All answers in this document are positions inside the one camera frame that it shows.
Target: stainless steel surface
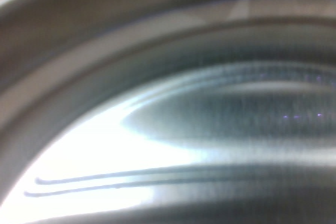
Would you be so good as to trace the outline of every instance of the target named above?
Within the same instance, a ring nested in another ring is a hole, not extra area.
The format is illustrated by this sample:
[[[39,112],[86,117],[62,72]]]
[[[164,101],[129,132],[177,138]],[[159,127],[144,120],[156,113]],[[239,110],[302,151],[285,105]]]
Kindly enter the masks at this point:
[[[335,223],[335,2],[140,3],[27,1],[3,13],[0,199],[120,97],[128,131],[198,160],[107,179],[131,185],[114,195],[153,192],[138,206],[41,223]]]

